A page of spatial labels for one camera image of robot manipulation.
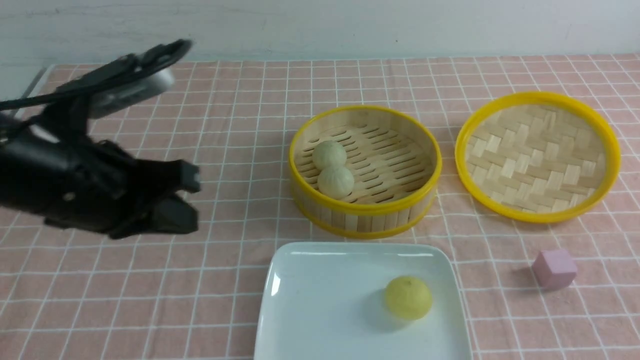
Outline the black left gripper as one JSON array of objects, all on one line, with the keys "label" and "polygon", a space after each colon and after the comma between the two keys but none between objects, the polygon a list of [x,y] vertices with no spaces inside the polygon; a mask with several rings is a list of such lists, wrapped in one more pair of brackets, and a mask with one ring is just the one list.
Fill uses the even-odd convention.
[{"label": "black left gripper", "polygon": [[199,212],[178,191],[201,191],[198,166],[134,158],[109,140],[69,145],[27,129],[1,130],[1,206],[50,227],[114,240],[192,234]]}]

